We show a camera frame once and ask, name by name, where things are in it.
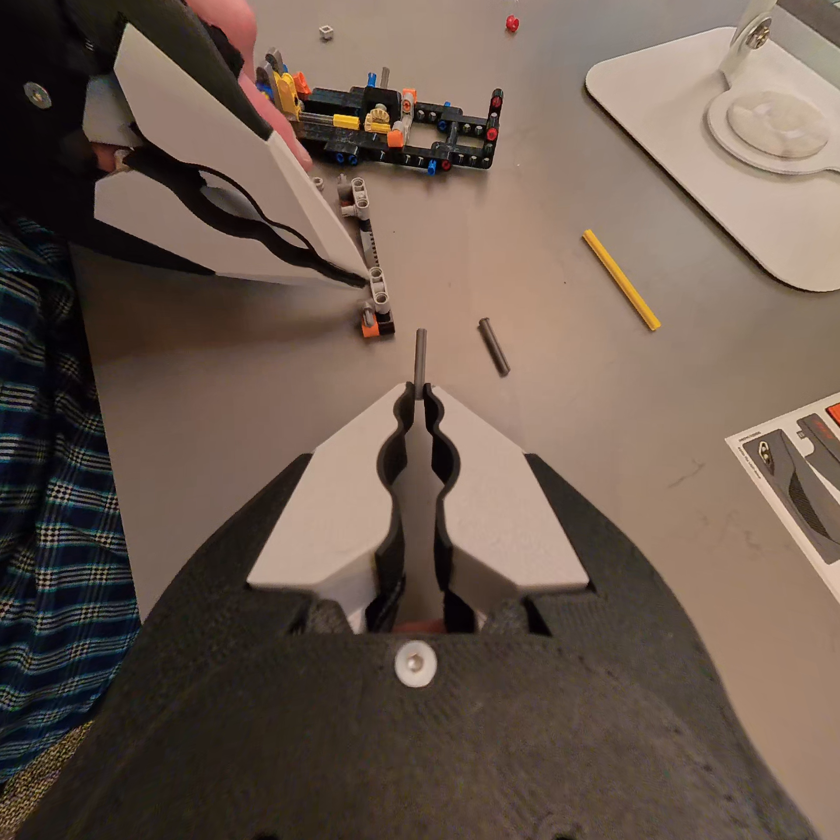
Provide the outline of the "lego sticker sheet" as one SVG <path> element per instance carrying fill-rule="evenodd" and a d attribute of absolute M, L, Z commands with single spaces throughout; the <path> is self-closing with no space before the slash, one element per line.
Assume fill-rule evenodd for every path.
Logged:
<path fill-rule="evenodd" d="M 775 515 L 839 600 L 839 394 L 727 438 Z"/>

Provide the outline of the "black lego chassis frame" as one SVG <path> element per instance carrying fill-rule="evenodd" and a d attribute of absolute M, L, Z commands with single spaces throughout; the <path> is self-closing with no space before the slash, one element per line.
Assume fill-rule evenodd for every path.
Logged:
<path fill-rule="evenodd" d="M 369 73 L 363 86 L 311 87 L 292 74 L 278 49 L 256 68 L 256 86 L 289 121 L 314 159 L 336 165 L 375 162 L 428 175 L 454 168 L 488 170 L 496 155 L 504 91 L 490 94 L 486 117 L 450 101 L 423 101 L 414 88 L 388 87 L 390 71 Z"/>

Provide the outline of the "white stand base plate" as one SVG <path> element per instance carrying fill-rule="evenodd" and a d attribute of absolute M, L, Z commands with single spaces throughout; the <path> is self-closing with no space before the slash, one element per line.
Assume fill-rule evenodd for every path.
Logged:
<path fill-rule="evenodd" d="M 722 27 L 605 60 L 585 87 L 759 265 L 780 282 L 837 291 L 838 89 L 768 40 Z M 737 105 L 781 93 L 805 102 L 826 142 L 798 159 L 732 127 Z"/>

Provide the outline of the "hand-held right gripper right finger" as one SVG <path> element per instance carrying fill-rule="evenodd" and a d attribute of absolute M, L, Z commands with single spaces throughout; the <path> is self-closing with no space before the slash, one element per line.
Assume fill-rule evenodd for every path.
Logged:
<path fill-rule="evenodd" d="M 434 567 L 451 633 L 508 601 L 584 591 L 590 577 L 523 449 L 437 385 L 423 389 L 435 502 Z"/>

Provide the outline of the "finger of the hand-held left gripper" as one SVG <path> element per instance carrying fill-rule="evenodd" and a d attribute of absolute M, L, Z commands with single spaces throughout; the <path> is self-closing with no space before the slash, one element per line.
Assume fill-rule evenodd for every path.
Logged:
<path fill-rule="evenodd" d="M 113 73 L 140 137 L 133 150 L 156 149 L 220 172 L 251 195 L 268 219 L 301 231 L 322 256 L 346 268 L 365 266 L 335 212 L 236 81 L 234 102 L 223 104 L 210 82 L 178 66 L 130 24 Z"/>
<path fill-rule="evenodd" d="M 115 171 L 96 185 L 98 221 L 219 277 L 284 285 L 324 282 L 362 289 L 364 265 L 322 256 L 293 226 L 268 219 L 237 183 L 160 150 L 115 154 Z"/>

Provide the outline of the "yellow lego axle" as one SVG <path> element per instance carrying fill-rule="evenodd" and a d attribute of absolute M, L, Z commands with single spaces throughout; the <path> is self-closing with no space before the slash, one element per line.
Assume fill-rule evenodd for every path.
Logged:
<path fill-rule="evenodd" d="M 613 278 L 618 288 L 624 294 L 624 297 L 628 300 L 637 315 L 646 324 L 647 328 L 651 332 L 659 330 L 661 327 L 661 321 L 648 306 L 641 294 L 635 288 L 634 284 L 630 281 L 625 272 L 623 272 L 622 268 L 604 247 L 601 240 L 590 229 L 586 229 L 583 232 L 582 238 L 584 242 L 588 244 L 593 254 L 602 263 L 608 274 Z"/>

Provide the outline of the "white stand strut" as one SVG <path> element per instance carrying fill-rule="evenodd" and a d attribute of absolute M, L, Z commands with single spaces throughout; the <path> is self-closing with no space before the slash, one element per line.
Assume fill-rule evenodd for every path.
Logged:
<path fill-rule="evenodd" d="M 732 84 L 751 52 L 760 49 L 769 39 L 776 5 L 777 1 L 748 1 L 719 66 L 727 84 Z"/>

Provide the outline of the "light grey lego connector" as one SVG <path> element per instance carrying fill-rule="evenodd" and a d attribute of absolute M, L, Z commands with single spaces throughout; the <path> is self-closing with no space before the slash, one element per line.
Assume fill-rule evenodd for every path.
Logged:
<path fill-rule="evenodd" d="M 361 305 L 362 318 L 367 311 L 372 311 L 375 317 L 389 316 L 392 312 L 392 304 L 382 268 L 380 266 L 369 268 L 368 280 L 370 295 Z"/>
<path fill-rule="evenodd" d="M 337 191 L 342 217 L 354 217 L 360 222 L 370 221 L 370 199 L 363 178 L 349 178 L 341 173 L 337 178 Z"/>

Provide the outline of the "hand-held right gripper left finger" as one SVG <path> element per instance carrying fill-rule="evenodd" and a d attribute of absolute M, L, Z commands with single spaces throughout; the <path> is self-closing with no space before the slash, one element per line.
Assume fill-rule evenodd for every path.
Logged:
<path fill-rule="evenodd" d="M 393 486 L 410 427 L 411 385 L 399 384 L 316 447 L 248 585 L 309 592 L 338 603 L 356 633 L 388 631 L 405 587 Z"/>

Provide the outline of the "person's left hand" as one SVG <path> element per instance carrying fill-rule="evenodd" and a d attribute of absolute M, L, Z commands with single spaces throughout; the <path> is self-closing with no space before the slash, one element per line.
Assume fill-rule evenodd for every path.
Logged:
<path fill-rule="evenodd" d="M 257 22 L 246 1 L 187 1 L 186 4 L 204 23 L 219 28 L 227 41 L 242 56 L 244 65 L 238 84 L 260 117 L 283 139 L 306 173 L 312 170 L 312 158 L 304 149 L 285 115 L 277 110 L 256 87 L 254 50 Z"/>

